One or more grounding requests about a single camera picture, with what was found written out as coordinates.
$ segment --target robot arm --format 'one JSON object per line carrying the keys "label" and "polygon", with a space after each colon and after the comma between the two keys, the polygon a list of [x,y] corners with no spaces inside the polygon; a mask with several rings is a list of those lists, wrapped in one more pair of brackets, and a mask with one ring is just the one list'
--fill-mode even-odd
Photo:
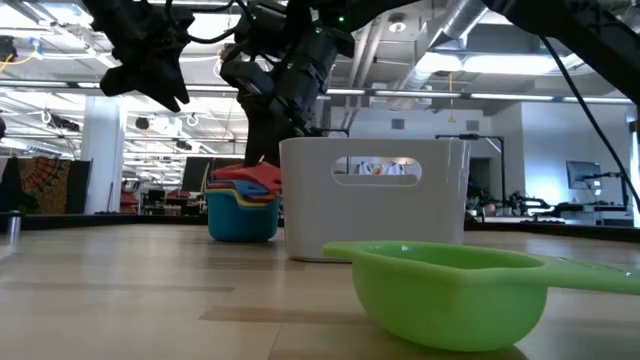
{"label": "robot arm", "polygon": [[[640,37],[598,0],[482,0],[514,25],[554,37],[613,86],[640,104]],[[123,65],[101,82],[106,95],[138,90],[172,111],[175,98],[188,103],[178,58],[193,38],[190,11],[162,9],[146,0],[83,0],[114,45]],[[234,28],[235,46],[226,54],[221,76],[239,90],[249,120],[246,165],[261,158],[279,164],[278,143],[316,135],[309,127],[317,96],[338,54],[352,56],[350,33],[379,14],[416,0],[252,0]],[[312,20],[310,9],[319,19]],[[241,54],[251,61],[243,61]],[[255,60],[263,57],[272,69]]]}

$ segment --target table surface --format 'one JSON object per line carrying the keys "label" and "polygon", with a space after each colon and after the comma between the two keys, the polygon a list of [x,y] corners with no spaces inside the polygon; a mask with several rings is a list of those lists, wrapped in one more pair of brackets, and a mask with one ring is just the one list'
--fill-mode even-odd
{"label": "table surface", "polygon": [[[466,233],[468,245],[640,266],[640,245]],[[282,235],[214,243],[204,226],[23,232],[0,243],[2,359],[638,359],[640,298],[553,289],[516,346],[464,354],[372,324],[345,264],[287,260]]]}

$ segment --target measuring cup handle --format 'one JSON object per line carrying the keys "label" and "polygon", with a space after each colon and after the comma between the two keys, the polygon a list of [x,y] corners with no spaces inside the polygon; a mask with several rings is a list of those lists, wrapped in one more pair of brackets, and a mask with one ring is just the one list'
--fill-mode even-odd
{"label": "measuring cup handle", "polygon": [[640,295],[640,269],[566,258],[535,256],[545,263],[542,282],[550,287]]}

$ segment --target white plastic bin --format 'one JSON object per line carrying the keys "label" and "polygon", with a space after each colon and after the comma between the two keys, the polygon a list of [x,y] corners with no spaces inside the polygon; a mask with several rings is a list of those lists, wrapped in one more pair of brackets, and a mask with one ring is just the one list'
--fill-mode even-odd
{"label": "white plastic bin", "polygon": [[[298,138],[280,147],[289,257],[330,261],[322,247],[332,241],[462,243],[468,143]],[[338,159],[358,156],[412,158],[422,175],[333,174]]]}

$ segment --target green plastic scoop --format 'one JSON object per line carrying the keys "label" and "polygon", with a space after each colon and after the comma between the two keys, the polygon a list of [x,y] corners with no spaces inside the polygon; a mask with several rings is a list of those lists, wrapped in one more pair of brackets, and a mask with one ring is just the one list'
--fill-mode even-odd
{"label": "green plastic scoop", "polygon": [[538,323],[549,287],[640,295],[640,270],[548,256],[432,243],[325,245],[353,261],[353,282],[380,326],[418,344],[490,351]]}

